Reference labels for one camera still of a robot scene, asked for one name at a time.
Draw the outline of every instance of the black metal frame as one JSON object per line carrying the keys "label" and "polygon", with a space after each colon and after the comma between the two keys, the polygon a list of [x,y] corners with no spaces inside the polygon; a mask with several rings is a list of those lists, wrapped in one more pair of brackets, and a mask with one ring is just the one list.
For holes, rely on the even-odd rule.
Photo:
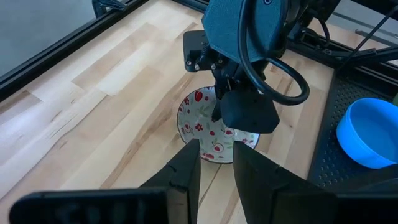
{"label": "black metal frame", "polygon": [[[317,50],[317,39],[326,41],[324,37],[315,37],[311,32],[304,32],[296,41],[289,41],[287,48],[331,68],[339,68],[344,57],[354,50],[335,41],[331,41],[327,49]],[[395,47],[381,50],[369,49],[365,50],[364,53],[357,54],[352,58],[352,61],[347,63],[346,66],[351,68],[354,71],[353,73],[339,73],[339,75],[346,75],[348,79],[356,80],[362,86],[369,86],[368,88],[380,95],[395,95],[398,87],[398,66],[380,61],[396,59],[397,49]],[[368,63],[370,60],[379,63]],[[374,80],[376,80],[376,83],[382,82],[383,85],[375,85]]]}
{"label": "black metal frame", "polygon": [[148,0],[127,0],[123,11],[112,9],[0,77],[0,101],[27,85]]}

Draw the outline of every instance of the black mesh tray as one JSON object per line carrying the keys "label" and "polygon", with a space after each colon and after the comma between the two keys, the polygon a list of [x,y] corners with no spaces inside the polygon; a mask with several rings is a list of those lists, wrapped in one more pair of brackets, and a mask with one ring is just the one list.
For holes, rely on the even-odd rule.
{"label": "black mesh tray", "polygon": [[352,160],[342,150],[336,137],[337,124],[348,106],[360,98],[367,97],[392,101],[389,96],[352,82],[347,75],[334,74],[308,173],[307,180],[311,183],[329,187],[372,170]]}

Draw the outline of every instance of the blue bowl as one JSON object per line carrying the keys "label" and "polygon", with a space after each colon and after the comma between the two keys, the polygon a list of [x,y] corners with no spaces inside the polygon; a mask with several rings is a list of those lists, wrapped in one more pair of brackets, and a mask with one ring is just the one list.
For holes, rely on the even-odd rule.
{"label": "blue bowl", "polygon": [[337,139],[357,163],[380,169],[398,162],[398,107],[363,98],[350,105],[337,126]]}

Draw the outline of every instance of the red flower pattern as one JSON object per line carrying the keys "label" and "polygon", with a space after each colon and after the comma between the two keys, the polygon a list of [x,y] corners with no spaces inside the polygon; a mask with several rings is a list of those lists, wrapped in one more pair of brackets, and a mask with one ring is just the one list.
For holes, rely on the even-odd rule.
{"label": "red flower pattern", "polygon": [[214,156],[211,155],[210,153],[205,153],[205,152],[204,152],[203,155],[204,155],[205,157],[207,157],[207,158],[214,159]]}
{"label": "red flower pattern", "polygon": [[201,124],[197,124],[197,125],[195,126],[195,128],[196,128],[196,130],[198,130],[198,131],[202,131],[202,130],[203,130],[203,126],[202,126]]}
{"label": "red flower pattern", "polygon": [[185,103],[185,105],[189,105],[189,99],[188,99],[188,97],[186,97],[186,98],[184,99],[184,103]]}

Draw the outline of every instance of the bowl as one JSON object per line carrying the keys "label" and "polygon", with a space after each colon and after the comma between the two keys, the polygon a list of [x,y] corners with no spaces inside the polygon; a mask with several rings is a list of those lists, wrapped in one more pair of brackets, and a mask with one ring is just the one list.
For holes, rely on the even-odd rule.
{"label": "bowl", "polygon": [[362,98],[350,105],[337,126],[337,140],[357,163],[380,169],[398,162],[398,107]]}
{"label": "bowl", "polygon": [[191,92],[184,98],[178,109],[177,126],[185,143],[192,139],[199,139],[202,159],[227,164],[233,161],[235,141],[241,141],[255,148],[259,134],[228,128],[222,119],[213,122],[211,114],[216,101],[212,86]]}

